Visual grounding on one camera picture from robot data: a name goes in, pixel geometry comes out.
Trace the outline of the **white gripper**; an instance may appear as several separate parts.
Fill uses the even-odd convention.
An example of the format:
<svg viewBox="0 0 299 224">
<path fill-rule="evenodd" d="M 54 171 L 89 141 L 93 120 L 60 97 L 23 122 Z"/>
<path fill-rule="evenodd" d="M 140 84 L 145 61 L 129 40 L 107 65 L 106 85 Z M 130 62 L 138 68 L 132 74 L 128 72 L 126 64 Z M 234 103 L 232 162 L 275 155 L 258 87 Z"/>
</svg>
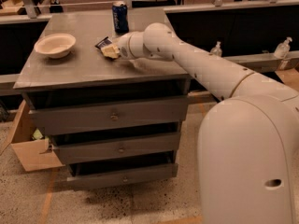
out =
<svg viewBox="0 0 299 224">
<path fill-rule="evenodd" d="M 118 59 L 122 56 L 123 59 L 132 60 L 134 58 L 134 55 L 130 50 L 130 39 L 132 35 L 132 33 L 128 33 L 120 36 L 117 40 L 118 48 L 115 48 L 112 45 L 102 47 L 102 54 L 111 59 Z"/>
</svg>

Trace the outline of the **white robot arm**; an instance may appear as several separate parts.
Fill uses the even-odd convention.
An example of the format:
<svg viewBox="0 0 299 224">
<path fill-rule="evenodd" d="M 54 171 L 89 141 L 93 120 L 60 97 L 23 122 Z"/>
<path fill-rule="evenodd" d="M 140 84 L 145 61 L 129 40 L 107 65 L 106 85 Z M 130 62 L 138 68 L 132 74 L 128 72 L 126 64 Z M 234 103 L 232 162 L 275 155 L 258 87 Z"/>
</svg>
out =
<svg viewBox="0 0 299 224">
<path fill-rule="evenodd" d="M 112 44 L 126 60 L 176 62 L 218 98 L 201 121 L 197 141 L 203 224 L 296 224 L 296 90 L 185 43 L 162 23 Z"/>
</svg>

